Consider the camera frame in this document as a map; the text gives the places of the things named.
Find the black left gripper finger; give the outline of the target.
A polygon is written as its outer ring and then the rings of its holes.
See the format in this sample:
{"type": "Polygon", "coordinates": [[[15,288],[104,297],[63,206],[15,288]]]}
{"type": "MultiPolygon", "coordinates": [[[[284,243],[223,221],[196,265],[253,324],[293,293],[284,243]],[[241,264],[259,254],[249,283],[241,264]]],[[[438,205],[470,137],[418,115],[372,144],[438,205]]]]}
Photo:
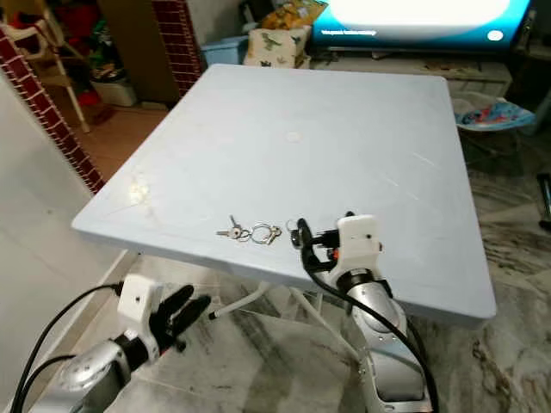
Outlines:
{"type": "Polygon", "coordinates": [[[196,299],[190,299],[181,310],[170,319],[170,338],[173,339],[172,347],[175,350],[184,350],[183,334],[190,326],[195,324],[203,316],[212,303],[209,295],[200,295],[196,299]]]}
{"type": "Polygon", "coordinates": [[[182,286],[162,300],[157,309],[158,333],[182,333],[185,330],[182,311],[192,299],[194,291],[193,286],[182,286]]]}

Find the black headed key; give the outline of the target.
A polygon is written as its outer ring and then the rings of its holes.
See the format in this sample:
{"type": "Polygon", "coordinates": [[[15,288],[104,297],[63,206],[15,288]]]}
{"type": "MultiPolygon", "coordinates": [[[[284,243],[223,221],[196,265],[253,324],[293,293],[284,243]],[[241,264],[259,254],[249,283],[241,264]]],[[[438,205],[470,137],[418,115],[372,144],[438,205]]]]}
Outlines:
{"type": "Polygon", "coordinates": [[[288,239],[295,250],[300,250],[302,248],[302,235],[300,234],[300,226],[298,221],[289,220],[286,223],[286,231],[288,233],[288,239]]]}

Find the silver key bunch with rings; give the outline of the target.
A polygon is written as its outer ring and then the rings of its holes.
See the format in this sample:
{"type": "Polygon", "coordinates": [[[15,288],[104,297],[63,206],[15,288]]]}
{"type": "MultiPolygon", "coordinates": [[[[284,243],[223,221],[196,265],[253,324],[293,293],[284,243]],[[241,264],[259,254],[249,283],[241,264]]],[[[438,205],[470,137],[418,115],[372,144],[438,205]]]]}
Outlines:
{"type": "Polygon", "coordinates": [[[279,225],[256,223],[251,228],[245,229],[243,225],[238,223],[235,216],[231,215],[229,219],[231,220],[231,227],[215,233],[217,236],[229,237],[229,239],[238,241],[238,243],[248,241],[248,243],[269,245],[284,233],[284,229],[279,225]]]}

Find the light blue folding table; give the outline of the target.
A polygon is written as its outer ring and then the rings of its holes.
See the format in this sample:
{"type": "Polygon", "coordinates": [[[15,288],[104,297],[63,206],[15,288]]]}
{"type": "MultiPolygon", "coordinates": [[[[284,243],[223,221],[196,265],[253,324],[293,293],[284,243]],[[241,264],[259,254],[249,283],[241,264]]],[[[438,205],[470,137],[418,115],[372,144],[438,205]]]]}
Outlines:
{"type": "Polygon", "coordinates": [[[498,314],[451,96],[441,77],[213,65],[72,220],[87,239],[312,290],[287,236],[371,215],[413,317],[476,330],[498,314]]]}

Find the white television cabinet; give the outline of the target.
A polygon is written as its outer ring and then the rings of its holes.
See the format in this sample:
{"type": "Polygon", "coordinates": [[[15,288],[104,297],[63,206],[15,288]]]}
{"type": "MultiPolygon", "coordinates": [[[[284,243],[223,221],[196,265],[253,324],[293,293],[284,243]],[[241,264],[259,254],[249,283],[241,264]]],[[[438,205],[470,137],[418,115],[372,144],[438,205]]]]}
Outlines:
{"type": "Polygon", "coordinates": [[[506,64],[488,58],[413,54],[413,52],[312,52],[312,70],[383,72],[436,76],[452,93],[481,93],[504,97],[513,83],[506,64]]]}

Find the blue patterned seat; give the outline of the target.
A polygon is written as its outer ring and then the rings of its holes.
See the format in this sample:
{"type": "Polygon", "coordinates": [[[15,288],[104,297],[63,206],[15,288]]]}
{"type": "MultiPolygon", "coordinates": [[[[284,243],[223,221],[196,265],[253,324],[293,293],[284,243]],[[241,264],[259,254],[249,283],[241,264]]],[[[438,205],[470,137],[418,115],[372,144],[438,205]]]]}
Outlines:
{"type": "Polygon", "coordinates": [[[499,131],[530,126],[536,116],[528,109],[504,99],[488,102],[453,100],[456,125],[469,133],[499,133],[499,131]]]}

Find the dinosaur print fabric box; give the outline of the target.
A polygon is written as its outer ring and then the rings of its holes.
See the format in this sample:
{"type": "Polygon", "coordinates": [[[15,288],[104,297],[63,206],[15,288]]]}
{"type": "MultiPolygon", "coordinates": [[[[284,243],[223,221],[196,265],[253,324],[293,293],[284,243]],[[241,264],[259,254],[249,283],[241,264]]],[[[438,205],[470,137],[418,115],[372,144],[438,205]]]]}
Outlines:
{"type": "Polygon", "coordinates": [[[310,25],[291,30],[251,30],[243,64],[306,70],[311,62],[310,56],[306,54],[310,35],[310,25]]]}

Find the light blue plastic bin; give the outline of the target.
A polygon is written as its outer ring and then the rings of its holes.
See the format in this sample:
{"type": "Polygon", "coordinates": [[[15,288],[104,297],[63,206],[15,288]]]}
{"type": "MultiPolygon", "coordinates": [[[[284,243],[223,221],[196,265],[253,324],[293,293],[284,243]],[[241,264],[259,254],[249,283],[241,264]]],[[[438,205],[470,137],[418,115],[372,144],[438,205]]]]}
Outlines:
{"type": "Polygon", "coordinates": [[[248,40],[248,35],[241,35],[201,45],[205,66],[240,65],[248,50],[248,40]]]}

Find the yellow patterned cushion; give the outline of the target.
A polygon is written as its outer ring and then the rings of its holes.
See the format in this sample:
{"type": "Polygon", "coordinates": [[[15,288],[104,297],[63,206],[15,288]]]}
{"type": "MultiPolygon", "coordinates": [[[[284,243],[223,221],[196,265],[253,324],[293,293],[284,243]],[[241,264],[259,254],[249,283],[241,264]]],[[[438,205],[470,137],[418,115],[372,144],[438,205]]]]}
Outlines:
{"type": "Polygon", "coordinates": [[[259,23],[263,30],[295,30],[312,25],[328,8],[322,0],[287,0],[276,5],[259,23]]]}

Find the flat screen television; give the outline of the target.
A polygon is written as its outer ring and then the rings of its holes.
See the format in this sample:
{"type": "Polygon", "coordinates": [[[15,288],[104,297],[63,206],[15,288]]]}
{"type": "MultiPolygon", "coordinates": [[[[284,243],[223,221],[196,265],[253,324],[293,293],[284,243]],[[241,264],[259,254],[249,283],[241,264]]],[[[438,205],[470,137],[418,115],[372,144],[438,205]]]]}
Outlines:
{"type": "Polygon", "coordinates": [[[322,0],[319,46],[504,50],[532,0],[322,0]]]}

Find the white bucket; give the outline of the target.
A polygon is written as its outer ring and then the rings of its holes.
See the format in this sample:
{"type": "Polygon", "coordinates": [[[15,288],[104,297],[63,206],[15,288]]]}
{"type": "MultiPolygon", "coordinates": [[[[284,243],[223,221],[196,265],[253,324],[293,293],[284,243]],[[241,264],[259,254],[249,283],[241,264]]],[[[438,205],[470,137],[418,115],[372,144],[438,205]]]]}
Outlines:
{"type": "Polygon", "coordinates": [[[108,105],[133,107],[139,103],[134,87],[127,80],[93,82],[91,86],[93,86],[99,97],[102,98],[102,101],[108,105]]]}

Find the brown wooden cabinet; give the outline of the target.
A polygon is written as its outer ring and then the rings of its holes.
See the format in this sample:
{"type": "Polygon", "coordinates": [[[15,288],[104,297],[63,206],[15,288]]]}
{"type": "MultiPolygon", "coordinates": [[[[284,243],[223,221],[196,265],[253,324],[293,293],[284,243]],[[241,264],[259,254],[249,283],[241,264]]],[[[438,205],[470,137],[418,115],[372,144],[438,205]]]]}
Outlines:
{"type": "Polygon", "coordinates": [[[180,90],[158,31],[152,0],[121,0],[121,51],[141,100],[174,105],[180,90]]]}

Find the beige chair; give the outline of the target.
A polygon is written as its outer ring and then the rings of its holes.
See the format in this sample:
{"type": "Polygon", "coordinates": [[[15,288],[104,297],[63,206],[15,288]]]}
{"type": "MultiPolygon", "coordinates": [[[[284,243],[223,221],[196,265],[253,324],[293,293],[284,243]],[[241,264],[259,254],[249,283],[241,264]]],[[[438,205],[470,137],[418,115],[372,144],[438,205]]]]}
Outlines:
{"type": "Polygon", "coordinates": [[[41,83],[65,89],[77,114],[80,129],[83,133],[89,133],[90,125],[80,108],[74,80],[68,74],[60,55],[63,47],[70,48],[72,52],[74,48],[64,44],[60,28],[51,13],[46,12],[31,23],[3,21],[1,30],[15,43],[16,51],[31,65],[41,83]]]}

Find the red bag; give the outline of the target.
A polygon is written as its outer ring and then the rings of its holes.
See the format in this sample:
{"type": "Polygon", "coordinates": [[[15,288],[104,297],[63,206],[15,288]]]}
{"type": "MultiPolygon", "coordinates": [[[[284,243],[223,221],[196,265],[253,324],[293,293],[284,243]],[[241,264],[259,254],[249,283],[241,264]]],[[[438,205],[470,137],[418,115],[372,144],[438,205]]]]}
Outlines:
{"type": "Polygon", "coordinates": [[[96,0],[62,0],[55,5],[55,15],[63,25],[68,43],[106,44],[114,43],[106,17],[98,7],[96,0]]]}

